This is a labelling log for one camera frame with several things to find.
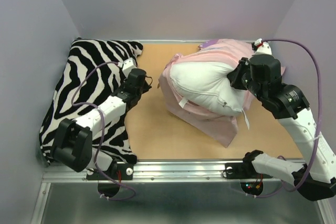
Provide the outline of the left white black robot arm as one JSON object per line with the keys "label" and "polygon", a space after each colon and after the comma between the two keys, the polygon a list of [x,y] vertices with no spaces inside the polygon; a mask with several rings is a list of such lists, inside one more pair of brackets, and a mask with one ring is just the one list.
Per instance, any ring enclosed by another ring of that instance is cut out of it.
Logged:
{"label": "left white black robot arm", "polygon": [[104,178],[113,178],[117,166],[111,156],[93,149],[93,137],[137,105],[142,94],[151,88],[146,77],[143,69],[132,69],[125,82],[101,105],[93,105],[94,109],[76,119],[63,119],[50,151],[52,158],[76,172],[97,170],[99,166]]}

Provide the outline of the white pillow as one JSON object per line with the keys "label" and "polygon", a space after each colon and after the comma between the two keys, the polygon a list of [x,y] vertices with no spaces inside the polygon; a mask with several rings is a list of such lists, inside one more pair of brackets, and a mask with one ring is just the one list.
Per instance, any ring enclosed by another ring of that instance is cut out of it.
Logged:
{"label": "white pillow", "polygon": [[246,90],[230,85],[228,74],[234,68],[222,62],[183,62],[170,68],[174,90],[198,109],[221,116],[239,116],[249,109],[252,97]]}

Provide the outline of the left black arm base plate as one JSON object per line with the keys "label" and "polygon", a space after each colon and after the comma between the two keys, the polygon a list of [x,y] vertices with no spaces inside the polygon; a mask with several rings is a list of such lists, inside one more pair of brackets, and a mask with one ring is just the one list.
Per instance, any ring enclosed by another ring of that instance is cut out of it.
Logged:
{"label": "left black arm base plate", "polygon": [[[132,180],[134,172],[134,165],[128,163],[112,163],[110,167],[104,171],[104,173],[114,180],[119,182],[123,180]],[[86,174],[86,180],[106,180],[107,178],[98,170],[88,170]]]}

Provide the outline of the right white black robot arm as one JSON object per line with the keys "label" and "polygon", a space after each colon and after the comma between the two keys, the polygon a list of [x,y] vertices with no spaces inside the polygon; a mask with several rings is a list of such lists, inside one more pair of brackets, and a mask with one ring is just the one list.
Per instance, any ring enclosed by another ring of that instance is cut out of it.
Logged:
{"label": "right white black robot arm", "polygon": [[335,153],[318,129],[304,93],[282,81],[280,61],[271,55],[242,58],[228,74],[230,85],[249,91],[285,128],[305,164],[271,157],[263,151],[245,154],[241,162],[223,170],[227,179],[252,179],[268,175],[296,188],[307,200],[335,196]]}

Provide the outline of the purple pink princess pillowcase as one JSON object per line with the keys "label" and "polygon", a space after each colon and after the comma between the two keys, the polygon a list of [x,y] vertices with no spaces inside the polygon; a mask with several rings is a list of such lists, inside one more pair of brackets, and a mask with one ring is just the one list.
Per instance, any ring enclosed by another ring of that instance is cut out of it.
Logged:
{"label": "purple pink princess pillowcase", "polygon": [[221,116],[198,109],[191,102],[184,104],[184,99],[174,90],[169,80],[170,68],[176,63],[214,61],[227,63],[235,69],[242,57],[250,58],[254,55],[252,44],[235,39],[215,39],[200,44],[198,51],[192,54],[175,54],[166,64],[158,83],[167,110],[228,147],[238,132],[238,116]]}

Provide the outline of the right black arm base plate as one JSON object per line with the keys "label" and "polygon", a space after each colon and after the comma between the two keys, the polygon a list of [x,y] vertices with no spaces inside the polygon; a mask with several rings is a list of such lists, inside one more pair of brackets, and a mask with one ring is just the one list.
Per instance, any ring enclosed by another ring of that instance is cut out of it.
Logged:
{"label": "right black arm base plate", "polygon": [[222,177],[226,179],[257,179],[272,178],[267,174],[260,174],[256,172],[251,164],[245,164],[243,162],[226,163],[225,168],[222,170]]}

